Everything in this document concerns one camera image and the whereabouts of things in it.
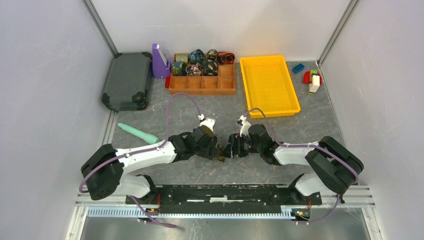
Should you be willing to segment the orange blue floral tie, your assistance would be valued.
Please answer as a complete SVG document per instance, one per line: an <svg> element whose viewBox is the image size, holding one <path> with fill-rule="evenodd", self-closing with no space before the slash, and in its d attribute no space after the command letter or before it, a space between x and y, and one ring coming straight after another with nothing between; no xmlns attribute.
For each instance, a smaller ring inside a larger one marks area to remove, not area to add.
<svg viewBox="0 0 424 240"><path fill-rule="evenodd" d="M221 163L223 163L225 161L226 158L224 156L221 156L222 150L223 150L222 147L216 149L214 157L212 159L213 161L221 162Z"/></svg>

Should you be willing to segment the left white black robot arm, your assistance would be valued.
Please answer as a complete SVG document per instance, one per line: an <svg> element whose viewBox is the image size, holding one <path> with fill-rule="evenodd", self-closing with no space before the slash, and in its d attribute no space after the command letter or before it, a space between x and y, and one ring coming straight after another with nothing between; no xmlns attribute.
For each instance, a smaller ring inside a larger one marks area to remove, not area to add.
<svg viewBox="0 0 424 240"><path fill-rule="evenodd" d="M213 159L219 137L207 126L191 132L170 136L167 140L137 147L115 149L108 143L83 164L81 193L88 193L93 201L103 200L112 194L133 196L145 204L153 203L157 190L147 175L133 175L134 171L159 164L189 160L193 156Z"/></svg>

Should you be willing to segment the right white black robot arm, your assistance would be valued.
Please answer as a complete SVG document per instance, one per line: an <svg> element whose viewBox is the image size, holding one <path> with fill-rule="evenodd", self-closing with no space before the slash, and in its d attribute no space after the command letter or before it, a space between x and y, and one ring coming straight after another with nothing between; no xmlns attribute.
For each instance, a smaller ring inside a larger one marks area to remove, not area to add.
<svg viewBox="0 0 424 240"><path fill-rule="evenodd" d="M233 159L249 154L258 154L269 165L311 167L313 172L298 177L288 191L295 204L302 204L310 195L323 190L342 196L358 182L364 170L362 161L331 136L311 143L288 144L272 139L263 124L231 134L220 156Z"/></svg>

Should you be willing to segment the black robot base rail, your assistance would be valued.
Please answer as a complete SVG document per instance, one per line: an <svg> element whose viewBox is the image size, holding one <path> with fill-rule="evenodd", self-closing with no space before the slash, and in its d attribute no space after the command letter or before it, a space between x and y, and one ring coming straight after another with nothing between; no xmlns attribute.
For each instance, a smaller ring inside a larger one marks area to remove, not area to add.
<svg viewBox="0 0 424 240"><path fill-rule="evenodd" d="M158 204L161 214L277 214L281 206L319 206L322 199L278 184L164 184L138 202Z"/></svg>

